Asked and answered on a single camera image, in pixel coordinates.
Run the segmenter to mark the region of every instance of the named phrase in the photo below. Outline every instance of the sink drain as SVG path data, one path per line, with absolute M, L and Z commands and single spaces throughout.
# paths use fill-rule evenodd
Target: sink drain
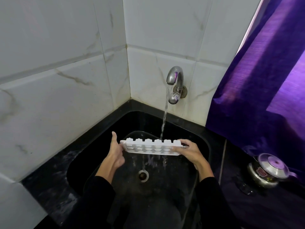
M 138 174 L 141 182 L 146 182 L 149 178 L 149 174 L 146 170 L 140 170 Z

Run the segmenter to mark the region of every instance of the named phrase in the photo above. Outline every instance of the person's left hand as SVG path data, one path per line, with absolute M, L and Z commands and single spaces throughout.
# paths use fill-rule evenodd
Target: person's left hand
M 116 133 L 112 132 L 109 153 L 96 173 L 96 176 L 105 178 L 110 184 L 117 168 L 125 163 L 125 158 L 123 157 L 124 148 L 121 144 L 118 144 L 116 139 Z

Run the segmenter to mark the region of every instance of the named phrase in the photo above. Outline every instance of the steel lid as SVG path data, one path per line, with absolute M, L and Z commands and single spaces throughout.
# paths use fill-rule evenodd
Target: steel lid
M 261 167 L 277 178 L 288 178 L 289 169 L 284 162 L 271 154 L 260 154 L 257 158 Z

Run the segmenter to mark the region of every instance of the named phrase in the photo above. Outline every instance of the marble tile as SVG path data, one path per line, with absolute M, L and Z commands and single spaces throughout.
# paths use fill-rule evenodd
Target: marble tile
M 124 47 L 118 51 L 107 52 L 104 56 L 113 105 L 116 109 L 130 99 L 127 51 Z
M 123 0 L 93 0 L 104 53 L 126 45 Z
M 1 228 L 33 229 L 47 213 L 22 184 L 0 173 Z
M 195 61 L 180 59 L 134 48 L 127 48 L 130 92 L 132 99 L 164 110 L 166 103 L 166 77 L 173 66 L 184 72 L 184 85 L 189 90 Z M 181 117 L 185 98 L 168 105 L 168 112 Z
M 213 0 L 198 61 L 229 65 L 259 2 L 260 0 Z
M 212 0 L 123 0 L 127 44 L 198 55 Z
M 19 181 L 113 109 L 103 55 L 0 85 L 0 172 Z
M 196 63 L 182 118 L 206 125 L 212 97 L 226 71 L 226 67 Z
M 0 28 L 0 78 L 102 54 L 92 0 L 0 0 Z

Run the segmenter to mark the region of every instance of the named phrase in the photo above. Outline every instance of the running water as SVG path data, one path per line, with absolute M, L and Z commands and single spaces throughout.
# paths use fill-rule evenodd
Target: running water
M 163 131 L 164 131 L 164 126 L 165 126 L 165 119 L 166 119 L 166 114 L 167 114 L 167 105 L 168 105 L 169 98 L 170 98 L 170 86 L 168 85 L 167 89 L 166 89 L 165 110 L 164 110 L 164 116 L 163 116 L 163 124 L 162 124 L 162 128 L 161 128 L 161 136 L 160 136 L 161 140 L 163 138 Z

